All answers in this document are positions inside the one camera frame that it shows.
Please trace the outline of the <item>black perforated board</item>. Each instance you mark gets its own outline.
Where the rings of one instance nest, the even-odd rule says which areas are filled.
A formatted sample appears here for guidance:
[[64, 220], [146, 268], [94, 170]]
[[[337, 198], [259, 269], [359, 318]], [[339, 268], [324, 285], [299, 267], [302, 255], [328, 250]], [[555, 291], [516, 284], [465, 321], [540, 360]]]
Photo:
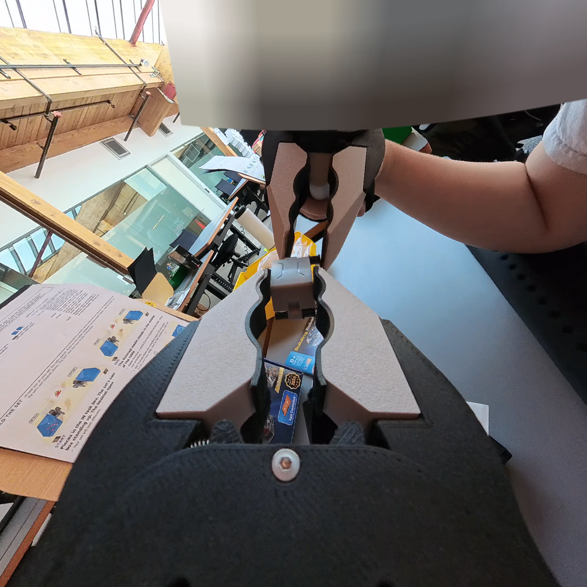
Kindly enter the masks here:
[[468, 249], [586, 402], [586, 243], [538, 254]]

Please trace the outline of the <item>yellow plastic bin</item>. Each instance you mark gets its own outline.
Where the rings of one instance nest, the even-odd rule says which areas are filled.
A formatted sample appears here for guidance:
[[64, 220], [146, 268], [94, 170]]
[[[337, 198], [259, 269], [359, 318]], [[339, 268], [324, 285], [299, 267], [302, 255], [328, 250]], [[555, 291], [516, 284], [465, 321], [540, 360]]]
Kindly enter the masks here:
[[[252, 263], [246, 270], [242, 271], [235, 283], [234, 288], [240, 287], [243, 283], [253, 277], [258, 271], [264, 271], [271, 268], [272, 263], [278, 260], [278, 254], [275, 246], [267, 250], [268, 252], [259, 260]], [[305, 234], [295, 231], [291, 257], [311, 257], [317, 254], [316, 244]]]

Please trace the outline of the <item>person's right hand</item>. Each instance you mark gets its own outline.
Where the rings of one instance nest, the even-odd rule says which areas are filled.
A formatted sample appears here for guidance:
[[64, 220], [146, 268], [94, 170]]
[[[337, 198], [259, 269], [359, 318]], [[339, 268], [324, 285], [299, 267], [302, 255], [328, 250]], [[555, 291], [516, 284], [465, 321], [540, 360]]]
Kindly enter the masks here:
[[367, 192], [357, 213], [358, 217], [369, 211], [378, 198], [391, 203], [395, 202], [400, 188], [404, 188], [414, 180], [424, 162], [424, 155], [431, 154], [428, 142], [425, 142], [421, 151], [414, 151], [402, 144], [384, 139], [383, 148], [384, 150], [379, 149], [383, 154], [381, 166], [367, 184]]

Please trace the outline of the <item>white paper roll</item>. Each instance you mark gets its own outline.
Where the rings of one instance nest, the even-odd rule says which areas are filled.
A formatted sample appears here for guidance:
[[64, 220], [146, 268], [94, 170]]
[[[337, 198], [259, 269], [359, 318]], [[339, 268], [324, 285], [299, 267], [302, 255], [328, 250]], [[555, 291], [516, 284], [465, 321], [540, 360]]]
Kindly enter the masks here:
[[273, 232], [251, 212], [247, 207], [241, 207], [236, 213], [235, 218], [239, 224], [256, 239], [262, 247], [270, 250], [274, 247]]

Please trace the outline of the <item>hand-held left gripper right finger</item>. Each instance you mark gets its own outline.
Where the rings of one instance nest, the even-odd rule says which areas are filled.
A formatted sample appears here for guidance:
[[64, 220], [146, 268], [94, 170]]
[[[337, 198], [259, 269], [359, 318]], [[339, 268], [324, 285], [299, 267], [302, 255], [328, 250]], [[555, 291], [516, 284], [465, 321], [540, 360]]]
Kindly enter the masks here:
[[315, 375], [325, 385], [323, 411], [337, 425], [416, 419], [421, 411], [378, 315], [316, 268], [318, 310], [327, 334], [316, 353]]

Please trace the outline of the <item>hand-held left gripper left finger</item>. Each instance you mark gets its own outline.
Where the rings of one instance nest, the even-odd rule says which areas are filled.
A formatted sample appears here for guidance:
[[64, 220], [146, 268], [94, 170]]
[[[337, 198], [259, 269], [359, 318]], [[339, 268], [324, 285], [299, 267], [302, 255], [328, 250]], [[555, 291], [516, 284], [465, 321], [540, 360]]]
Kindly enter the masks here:
[[196, 419], [211, 430], [231, 420], [259, 443], [270, 398], [258, 338], [267, 326], [270, 270], [258, 271], [199, 323], [157, 408], [165, 418]]

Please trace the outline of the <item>person's right forearm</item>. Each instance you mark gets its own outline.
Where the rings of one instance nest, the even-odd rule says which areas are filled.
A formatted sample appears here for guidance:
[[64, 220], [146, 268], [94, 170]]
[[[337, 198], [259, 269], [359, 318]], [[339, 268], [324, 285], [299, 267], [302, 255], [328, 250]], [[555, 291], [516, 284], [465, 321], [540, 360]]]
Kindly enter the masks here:
[[[578, 168], [584, 173], [573, 170]], [[586, 240], [586, 156], [544, 138], [525, 164], [443, 160], [423, 221], [485, 248], [542, 253]]]

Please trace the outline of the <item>blue robot kit box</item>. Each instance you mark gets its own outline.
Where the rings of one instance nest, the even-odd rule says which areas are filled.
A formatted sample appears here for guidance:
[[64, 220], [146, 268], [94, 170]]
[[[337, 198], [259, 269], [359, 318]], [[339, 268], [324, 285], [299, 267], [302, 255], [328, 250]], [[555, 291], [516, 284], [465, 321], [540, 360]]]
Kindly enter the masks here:
[[316, 350], [322, 341], [314, 317], [273, 323], [264, 360], [270, 409], [263, 444], [309, 441], [303, 404], [312, 387]]

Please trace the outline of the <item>person's light shirt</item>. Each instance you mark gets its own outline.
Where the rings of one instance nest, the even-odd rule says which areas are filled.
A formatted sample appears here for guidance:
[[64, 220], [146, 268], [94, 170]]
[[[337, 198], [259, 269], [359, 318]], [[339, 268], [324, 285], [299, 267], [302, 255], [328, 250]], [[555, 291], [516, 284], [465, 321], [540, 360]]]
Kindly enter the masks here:
[[542, 143], [555, 164], [586, 174], [586, 99], [564, 103], [545, 130]]

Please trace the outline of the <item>grey building block piece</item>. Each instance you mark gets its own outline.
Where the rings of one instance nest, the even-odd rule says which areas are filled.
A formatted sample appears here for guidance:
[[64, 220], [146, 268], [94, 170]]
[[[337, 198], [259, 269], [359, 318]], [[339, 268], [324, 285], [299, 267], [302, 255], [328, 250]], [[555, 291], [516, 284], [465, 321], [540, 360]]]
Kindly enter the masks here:
[[318, 256], [310, 256], [272, 263], [270, 291], [276, 319], [297, 320], [315, 315], [312, 264], [319, 262]]

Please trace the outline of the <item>black folded card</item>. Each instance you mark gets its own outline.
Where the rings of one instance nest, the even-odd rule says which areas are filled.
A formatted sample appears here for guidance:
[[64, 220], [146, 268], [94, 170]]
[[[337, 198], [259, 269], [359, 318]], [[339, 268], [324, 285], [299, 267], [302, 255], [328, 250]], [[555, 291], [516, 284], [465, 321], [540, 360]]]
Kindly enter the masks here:
[[152, 248], [145, 248], [137, 256], [137, 258], [128, 266], [128, 274], [135, 283], [139, 294], [142, 295], [157, 275]]

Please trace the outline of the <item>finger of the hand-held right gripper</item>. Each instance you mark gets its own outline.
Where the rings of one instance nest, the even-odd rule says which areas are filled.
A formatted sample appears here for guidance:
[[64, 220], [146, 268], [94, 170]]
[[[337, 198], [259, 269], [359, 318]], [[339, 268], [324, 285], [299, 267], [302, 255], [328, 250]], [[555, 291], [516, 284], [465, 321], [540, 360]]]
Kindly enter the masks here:
[[364, 175], [367, 145], [364, 137], [355, 137], [348, 146], [334, 154], [321, 154], [321, 180], [328, 192], [328, 174], [332, 170], [338, 181], [327, 201], [327, 223], [323, 236], [321, 266], [329, 268], [348, 236], [364, 201]]
[[299, 196], [294, 184], [306, 162], [306, 152], [290, 133], [265, 134], [264, 172], [275, 247], [281, 260], [291, 256], [299, 213]]

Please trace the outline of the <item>grey desk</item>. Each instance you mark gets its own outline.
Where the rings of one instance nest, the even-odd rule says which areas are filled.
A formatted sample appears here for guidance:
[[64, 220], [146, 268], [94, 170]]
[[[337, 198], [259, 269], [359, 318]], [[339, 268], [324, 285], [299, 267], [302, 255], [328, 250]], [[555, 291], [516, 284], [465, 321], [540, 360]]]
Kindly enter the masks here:
[[489, 406], [533, 539], [562, 586], [586, 586], [586, 405], [469, 250], [380, 200], [329, 272]]

